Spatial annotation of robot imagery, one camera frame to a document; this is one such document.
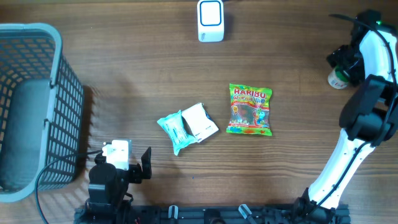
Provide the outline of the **green lid jar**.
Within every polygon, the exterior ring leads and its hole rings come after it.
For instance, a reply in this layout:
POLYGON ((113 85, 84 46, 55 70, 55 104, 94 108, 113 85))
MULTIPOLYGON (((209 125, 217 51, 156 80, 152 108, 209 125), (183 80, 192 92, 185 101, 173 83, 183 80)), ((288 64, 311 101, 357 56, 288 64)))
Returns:
POLYGON ((335 89, 344 89, 350 84, 349 76, 341 67, 335 66, 328 76, 328 83, 335 89))

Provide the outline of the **teal tissue packet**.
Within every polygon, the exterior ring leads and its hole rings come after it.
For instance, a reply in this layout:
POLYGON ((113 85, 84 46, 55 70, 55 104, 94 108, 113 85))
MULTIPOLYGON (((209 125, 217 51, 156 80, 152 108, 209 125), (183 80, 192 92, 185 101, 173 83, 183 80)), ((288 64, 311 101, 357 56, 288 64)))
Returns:
POLYGON ((185 130, 182 112, 170 114, 164 118, 160 118, 157 124, 167 133, 172 145, 174 154, 177 156, 179 152, 187 146, 196 143, 197 140, 185 130))

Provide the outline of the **white snack packet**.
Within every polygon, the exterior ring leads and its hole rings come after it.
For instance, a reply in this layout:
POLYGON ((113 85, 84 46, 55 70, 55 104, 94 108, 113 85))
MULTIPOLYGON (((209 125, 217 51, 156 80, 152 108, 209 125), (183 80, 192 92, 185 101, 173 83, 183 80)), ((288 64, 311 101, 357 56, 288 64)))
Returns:
POLYGON ((208 116, 203 103, 197 103, 182 111, 182 117, 187 122, 197 142, 202 142, 219 131, 215 122, 208 116))

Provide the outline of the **Haribo gummy bag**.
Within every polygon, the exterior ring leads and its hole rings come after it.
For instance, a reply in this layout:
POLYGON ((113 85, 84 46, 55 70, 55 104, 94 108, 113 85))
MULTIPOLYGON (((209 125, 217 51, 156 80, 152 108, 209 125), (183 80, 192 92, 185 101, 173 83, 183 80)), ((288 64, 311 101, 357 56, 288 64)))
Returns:
POLYGON ((272 90, 230 83, 229 93, 231 117, 226 132, 272 136, 269 124, 272 90))

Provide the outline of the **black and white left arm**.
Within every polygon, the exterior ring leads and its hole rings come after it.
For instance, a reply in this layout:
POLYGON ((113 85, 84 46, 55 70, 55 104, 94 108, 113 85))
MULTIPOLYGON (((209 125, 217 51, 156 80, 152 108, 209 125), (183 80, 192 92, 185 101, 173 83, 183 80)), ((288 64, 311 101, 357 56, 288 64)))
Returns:
POLYGON ((98 154, 96 165, 89 171, 89 198, 83 208, 75 210, 74 223, 141 223, 142 218, 132 208, 133 196, 129 184, 140 184, 152 177, 151 148, 141 157, 140 164, 128 164, 118 169, 98 154))

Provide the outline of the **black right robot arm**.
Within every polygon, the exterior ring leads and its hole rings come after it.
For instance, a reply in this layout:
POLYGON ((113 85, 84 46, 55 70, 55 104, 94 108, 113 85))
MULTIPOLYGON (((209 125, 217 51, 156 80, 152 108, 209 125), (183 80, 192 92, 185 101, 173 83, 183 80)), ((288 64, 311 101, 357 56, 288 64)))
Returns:
POLYGON ((328 81, 357 87, 343 107, 337 145, 316 181, 292 205, 291 223, 340 223, 341 195, 362 161, 397 131, 397 29, 372 9, 351 18, 351 42, 327 56, 328 81))

